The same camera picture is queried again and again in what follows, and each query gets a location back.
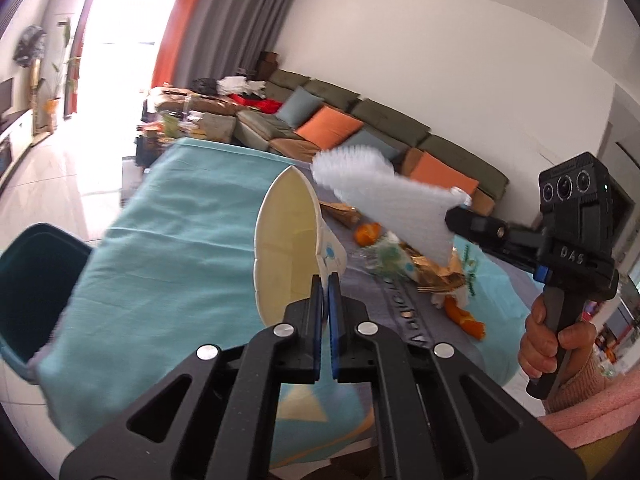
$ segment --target teal blanket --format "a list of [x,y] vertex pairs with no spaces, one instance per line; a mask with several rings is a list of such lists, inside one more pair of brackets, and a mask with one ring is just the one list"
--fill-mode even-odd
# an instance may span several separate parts
[[[92,253],[56,339],[36,366],[50,418],[73,444],[200,345],[238,346],[263,329],[253,284],[254,227],[266,191],[291,164],[183,139],[154,165]],[[476,362],[503,383],[516,369],[527,306],[504,270],[481,251],[477,257],[488,262],[479,266],[486,279],[478,276],[469,309],[496,330],[475,347]],[[504,298],[499,306],[491,294]],[[462,333],[448,320],[442,325]],[[324,342],[319,383],[283,386],[272,463],[326,458],[361,438],[372,422],[367,387],[331,380]]]

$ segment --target white brush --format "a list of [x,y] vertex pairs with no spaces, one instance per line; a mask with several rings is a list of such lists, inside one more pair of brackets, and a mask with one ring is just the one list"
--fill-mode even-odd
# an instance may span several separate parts
[[318,153],[314,180],[342,201],[382,224],[440,266],[449,265],[453,233],[444,218],[453,207],[470,204],[457,187],[443,189],[394,173],[388,160],[369,146],[348,146]]

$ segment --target orange curtain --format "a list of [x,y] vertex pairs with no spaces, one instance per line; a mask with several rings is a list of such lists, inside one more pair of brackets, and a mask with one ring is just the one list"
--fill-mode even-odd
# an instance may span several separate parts
[[175,0],[158,50],[151,88],[171,84],[182,38],[199,0]]

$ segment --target white wall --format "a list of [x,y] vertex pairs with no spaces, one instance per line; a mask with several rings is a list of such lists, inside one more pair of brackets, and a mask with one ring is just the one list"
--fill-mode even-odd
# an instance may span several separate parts
[[634,134],[620,140],[620,144],[622,144],[636,162],[640,162],[640,127]]
[[611,104],[609,122],[612,128],[607,146],[619,140],[640,137],[640,121],[616,98]]
[[14,61],[20,35],[29,25],[40,25],[49,0],[23,0],[0,38],[0,81],[14,78],[14,106],[10,112],[29,107],[29,69]]
[[[614,248],[614,254],[624,246],[628,236],[635,227],[638,217],[640,217],[640,170],[629,159],[626,153],[615,142],[608,142],[601,157],[604,165],[609,169],[609,173],[616,179],[617,183],[629,195],[636,205],[629,217],[625,229],[620,234],[618,243]],[[633,262],[638,257],[638,244],[636,240],[635,246],[632,246],[619,267],[620,272],[628,272]]]
[[526,223],[538,173],[598,151],[614,91],[584,44],[486,0],[295,0],[275,50],[284,70],[359,91],[500,169],[511,185],[497,213]]
[[639,39],[640,25],[625,1],[606,0],[593,61],[615,78],[622,79]]

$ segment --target camera lens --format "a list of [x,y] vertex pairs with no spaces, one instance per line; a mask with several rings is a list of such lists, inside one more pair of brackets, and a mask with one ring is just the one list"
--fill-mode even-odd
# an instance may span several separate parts
[[561,176],[558,180],[558,196],[560,200],[566,200],[571,196],[571,179],[568,175]]
[[578,191],[581,193],[586,193],[589,189],[589,184],[591,183],[591,179],[589,177],[589,173],[586,170],[582,170],[578,173],[578,178],[575,179],[575,185],[578,187]]
[[542,188],[542,198],[545,199],[545,202],[549,202],[554,197],[554,187],[548,182],[545,184],[545,187]]

